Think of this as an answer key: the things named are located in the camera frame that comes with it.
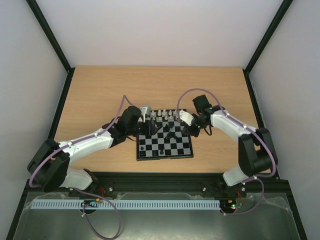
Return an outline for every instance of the robotic arm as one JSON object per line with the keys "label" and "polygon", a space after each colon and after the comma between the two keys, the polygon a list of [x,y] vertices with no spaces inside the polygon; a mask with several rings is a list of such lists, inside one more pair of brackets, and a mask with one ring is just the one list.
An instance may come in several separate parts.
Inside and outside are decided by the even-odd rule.
{"label": "robotic arm", "polygon": [[[223,174],[228,186],[234,186],[273,167],[270,155],[253,133],[262,139],[275,164],[278,163],[266,128],[255,129],[244,125],[219,105],[212,106],[205,95],[193,99],[193,104],[198,115],[183,110],[179,112],[180,120],[185,123],[184,134],[198,137],[201,129],[210,126],[222,130],[238,142],[238,165]],[[95,151],[112,148],[124,142],[128,136],[154,135],[162,125],[158,126],[152,119],[146,120],[150,112],[149,106],[129,106],[111,127],[107,123],[91,134],[70,141],[58,143],[53,139],[46,140],[27,167],[32,174],[30,181],[34,177],[44,192],[51,192],[59,187],[94,192],[98,186],[95,176],[88,169],[73,169],[70,164]]]}
{"label": "robotic arm", "polygon": [[[270,132],[266,128],[256,129],[245,125],[231,116],[225,108],[221,109],[219,105],[212,106],[205,95],[193,99],[193,104],[198,115],[183,110],[179,112],[180,119],[185,123],[183,129],[185,134],[198,137],[201,129],[211,126],[222,130],[238,142],[238,165],[223,174],[228,186],[236,185],[262,171],[272,170],[272,158],[275,164],[278,163]],[[254,133],[262,139],[272,156]]]}
{"label": "robotic arm", "polygon": [[60,150],[35,173],[35,181],[44,192],[51,192],[59,187],[95,190],[98,180],[87,169],[77,170],[69,167],[78,159],[95,151],[112,148],[126,140],[128,136],[154,135],[161,127],[153,120],[146,120],[151,108],[129,106],[112,127],[105,124],[95,132],[70,141],[55,142],[46,140],[37,151],[27,169],[34,174],[47,158]]}

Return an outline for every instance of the chess board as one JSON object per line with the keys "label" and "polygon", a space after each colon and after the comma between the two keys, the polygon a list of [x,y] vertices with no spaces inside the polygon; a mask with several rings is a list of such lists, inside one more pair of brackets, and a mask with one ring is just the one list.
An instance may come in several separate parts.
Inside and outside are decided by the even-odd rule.
{"label": "chess board", "polygon": [[[157,124],[162,124],[159,131],[152,136],[138,135],[136,138],[136,159],[159,160],[159,159],[177,159],[193,158],[192,143],[190,135],[182,133],[184,125],[177,121],[177,114],[174,109],[168,109],[158,116],[158,110],[155,110],[154,119]],[[166,138],[169,132],[173,132],[175,137]]]}

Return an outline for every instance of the white wall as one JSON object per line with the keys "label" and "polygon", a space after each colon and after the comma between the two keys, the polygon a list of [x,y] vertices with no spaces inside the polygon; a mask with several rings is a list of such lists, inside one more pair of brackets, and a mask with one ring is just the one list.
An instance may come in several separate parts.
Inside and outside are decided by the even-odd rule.
{"label": "white wall", "polygon": [[72,66],[245,67],[282,0],[38,0]]}
{"label": "white wall", "polygon": [[0,239],[49,133],[66,72],[25,0],[0,1]]}
{"label": "white wall", "polygon": [[251,73],[308,239],[320,220],[320,1],[295,0]]}

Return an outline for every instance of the wooden table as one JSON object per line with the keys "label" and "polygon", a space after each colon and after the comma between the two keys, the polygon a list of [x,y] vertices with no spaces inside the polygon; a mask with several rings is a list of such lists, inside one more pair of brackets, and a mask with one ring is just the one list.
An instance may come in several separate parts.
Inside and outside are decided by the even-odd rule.
{"label": "wooden table", "polygon": [[[77,66],[55,135],[67,141],[90,134],[115,117],[123,95],[136,106],[173,109],[191,88],[214,93],[230,114],[257,127],[244,74],[239,67]],[[187,94],[180,108],[195,113]],[[216,102],[207,96],[212,105]],[[126,140],[75,162],[76,169],[102,172],[222,173],[238,163],[238,144],[219,129],[192,138],[193,158],[136,161],[136,143]]]}

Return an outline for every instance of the transparent acrylic panel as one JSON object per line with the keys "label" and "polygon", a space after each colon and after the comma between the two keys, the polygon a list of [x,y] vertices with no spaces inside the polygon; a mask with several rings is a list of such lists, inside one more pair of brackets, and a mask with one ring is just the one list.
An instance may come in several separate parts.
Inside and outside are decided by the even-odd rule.
{"label": "transparent acrylic panel", "polygon": [[[42,196],[32,192],[26,202]],[[240,216],[223,216],[218,210],[121,210],[122,233],[119,240],[299,240],[299,235],[284,193],[265,193],[266,200],[253,212]],[[60,193],[42,199],[65,199]],[[126,193],[118,199],[199,200],[186,193]],[[248,194],[241,211],[251,208],[259,194]],[[15,240],[98,240],[80,210],[30,209],[26,204]],[[114,210],[96,210],[89,219],[105,237],[118,229]]]}

